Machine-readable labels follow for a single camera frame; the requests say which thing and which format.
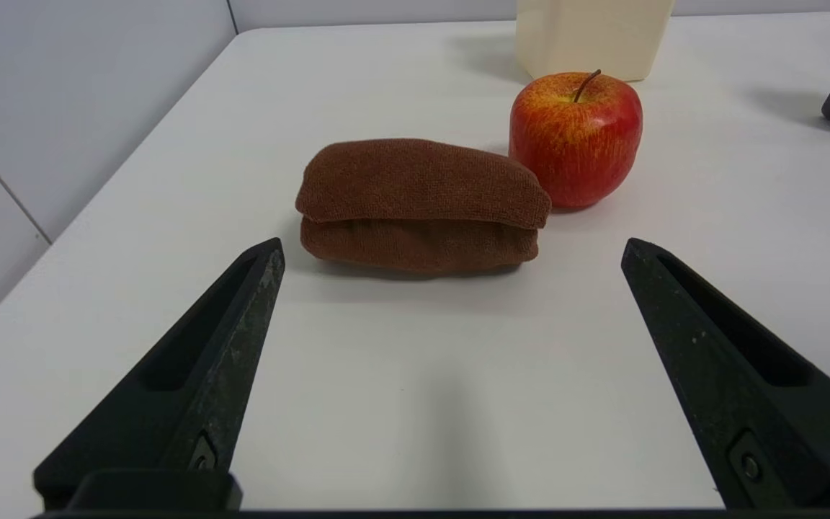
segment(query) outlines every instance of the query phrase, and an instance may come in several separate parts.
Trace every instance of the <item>white table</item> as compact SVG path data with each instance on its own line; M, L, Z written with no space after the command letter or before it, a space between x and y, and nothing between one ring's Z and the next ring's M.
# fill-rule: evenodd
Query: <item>white table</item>
M325 266L293 198L333 141L505 151L514 24L239 36L0 306L0 517L241 250L287 274L233 472L245 507L714 507L625 279L659 243L830 374L830 13L673 19L635 167L511 275Z

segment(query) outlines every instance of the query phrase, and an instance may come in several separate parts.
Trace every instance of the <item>apple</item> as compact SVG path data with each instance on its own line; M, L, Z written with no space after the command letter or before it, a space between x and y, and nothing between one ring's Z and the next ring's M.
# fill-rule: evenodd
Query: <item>apple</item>
M553 207L583 208L620 186L642 131L639 96L622 80L553 74L514 100L508 155L537 175Z

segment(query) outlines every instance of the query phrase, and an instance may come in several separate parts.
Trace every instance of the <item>folded brown towel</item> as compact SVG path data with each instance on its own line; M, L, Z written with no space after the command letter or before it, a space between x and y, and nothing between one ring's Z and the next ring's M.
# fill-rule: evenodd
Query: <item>folded brown towel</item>
M385 138L319 151L296 208L313 256L442 275L533 260L550 198L507 157Z

